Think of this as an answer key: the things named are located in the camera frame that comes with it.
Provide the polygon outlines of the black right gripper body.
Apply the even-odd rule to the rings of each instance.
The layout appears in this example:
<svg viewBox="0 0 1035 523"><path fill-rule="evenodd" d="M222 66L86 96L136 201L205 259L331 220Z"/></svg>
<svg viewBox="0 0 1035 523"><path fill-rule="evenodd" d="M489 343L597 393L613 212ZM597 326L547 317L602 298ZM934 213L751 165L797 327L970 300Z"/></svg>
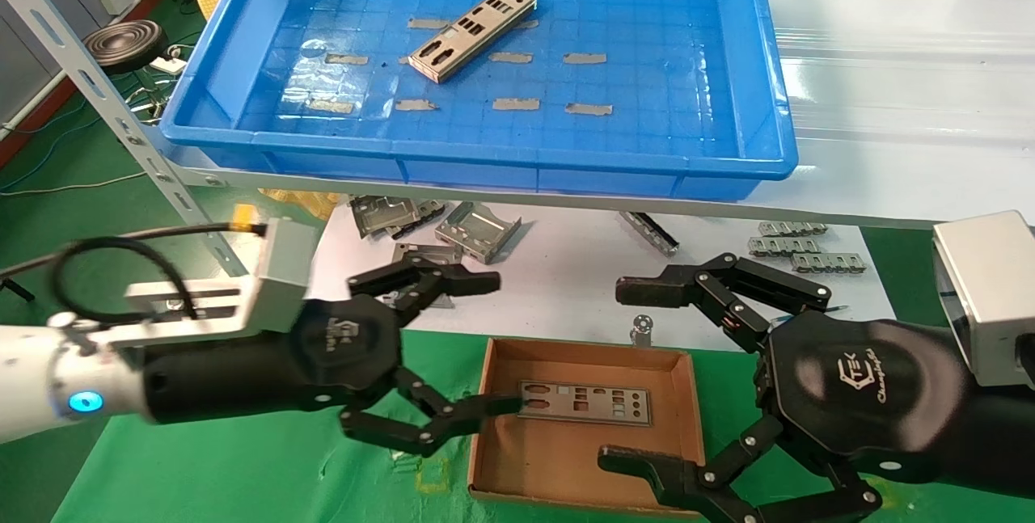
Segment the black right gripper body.
<svg viewBox="0 0 1035 523"><path fill-rule="evenodd" d="M904 483L945 472L945 436L971 388L953 336L809 310L768 336L764 358L780 445L809 470L849 466Z"/></svg>

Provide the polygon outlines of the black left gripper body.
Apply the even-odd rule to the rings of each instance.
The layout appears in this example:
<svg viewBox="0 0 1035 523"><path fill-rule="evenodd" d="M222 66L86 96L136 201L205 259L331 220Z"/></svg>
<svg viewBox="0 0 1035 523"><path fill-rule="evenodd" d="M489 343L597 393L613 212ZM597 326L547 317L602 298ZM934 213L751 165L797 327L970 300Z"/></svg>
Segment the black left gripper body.
<svg viewBox="0 0 1035 523"><path fill-rule="evenodd" d="M304 302L288 343L300 374L300 408L306 411L365 410L395 387L400 320L395 310L372 296Z"/></svg>

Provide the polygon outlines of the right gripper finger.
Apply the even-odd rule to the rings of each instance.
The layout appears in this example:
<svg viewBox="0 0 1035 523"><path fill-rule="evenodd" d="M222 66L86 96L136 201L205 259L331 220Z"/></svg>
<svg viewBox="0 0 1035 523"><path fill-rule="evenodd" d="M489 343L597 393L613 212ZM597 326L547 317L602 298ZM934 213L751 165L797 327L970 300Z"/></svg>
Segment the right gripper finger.
<svg viewBox="0 0 1035 523"><path fill-rule="evenodd" d="M827 462L821 475L829 491L755 507L732 488L748 467L783 439L783 422L765 414L706 464L677 454L617 445L598 451L611 474L646 480L662 507L698 512L710 522L861 522L882 509L882 496L846 464Z"/></svg>
<svg viewBox="0 0 1035 523"><path fill-rule="evenodd" d="M747 353L765 350L770 323L747 299L787 314L825 312L831 291L753 260L724 253L703 264L670 264L658 277L620 277L616 301L646 308L696 308Z"/></svg>

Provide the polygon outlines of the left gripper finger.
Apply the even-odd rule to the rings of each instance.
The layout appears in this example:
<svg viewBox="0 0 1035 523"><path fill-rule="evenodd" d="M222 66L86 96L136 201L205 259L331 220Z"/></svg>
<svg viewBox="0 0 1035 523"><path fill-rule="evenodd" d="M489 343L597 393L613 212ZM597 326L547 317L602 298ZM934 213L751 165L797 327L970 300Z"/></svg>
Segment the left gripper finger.
<svg viewBox="0 0 1035 523"><path fill-rule="evenodd" d="M515 414L524 407L521 395L478 394L450 400L407 368L397 369L393 379L400 397L424 413L428 422L417 426L344 409L341 431L347 438L427 458L451 439L479 433L484 422Z"/></svg>
<svg viewBox="0 0 1035 523"><path fill-rule="evenodd" d="M501 288L498 272L471 272L461 264L410 257L349 277L348 320L406 327L441 295L479 296Z"/></svg>

